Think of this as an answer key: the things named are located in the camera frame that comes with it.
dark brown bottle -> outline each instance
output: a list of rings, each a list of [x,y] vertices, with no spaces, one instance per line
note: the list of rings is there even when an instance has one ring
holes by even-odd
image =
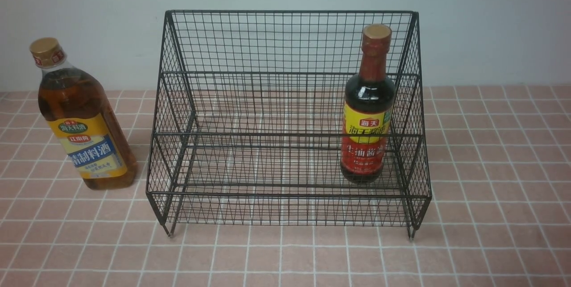
[[[30,45],[42,79],[39,110],[90,189],[129,187],[137,172],[101,84],[67,61],[55,38]]]
[[[344,133],[341,143],[341,172],[352,183],[375,181],[383,170],[387,137],[360,134],[388,134],[394,103],[394,83],[387,77],[387,53],[391,29],[374,24],[363,29],[363,59],[359,73],[345,86]]]

gold bottle cap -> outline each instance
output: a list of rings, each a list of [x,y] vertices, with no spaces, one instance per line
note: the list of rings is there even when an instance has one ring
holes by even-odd
[[[373,24],[363,29],[362,49],[365,54],[378,56],[389,52],[392,29],[387,25]]]
[[[66,59],[57,39],[52,37],[40,38],[30,45],[30,52],[37,67],[48,69],[57,66]]]

two-tier wire shelf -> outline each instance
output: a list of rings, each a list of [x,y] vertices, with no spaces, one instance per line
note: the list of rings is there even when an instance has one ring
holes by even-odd
[[[397,88],[381,177],[340,172],[344,87],[361,34],[391,27]],[[167,234],[177,223],[404,226],[432,199],[418,13],[165,13],[146,193]]]

white wall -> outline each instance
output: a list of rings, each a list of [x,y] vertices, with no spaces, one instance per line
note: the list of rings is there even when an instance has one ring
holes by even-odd
[[[2,0],[0,90],[39,84],[28,45],[57,37],[107,89],[155,88],[169,9],[416,10],[428,85],[571,81],[571,0]]]

tiled countertop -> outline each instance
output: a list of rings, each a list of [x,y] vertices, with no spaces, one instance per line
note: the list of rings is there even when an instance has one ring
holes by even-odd
[[[0,94],[0,287],[571,286],[571,86],[425,88],[434,201],[404,228],[184,225],[145,197],[155,92],[108,92],[139,161],[91,191],[37,111]]]

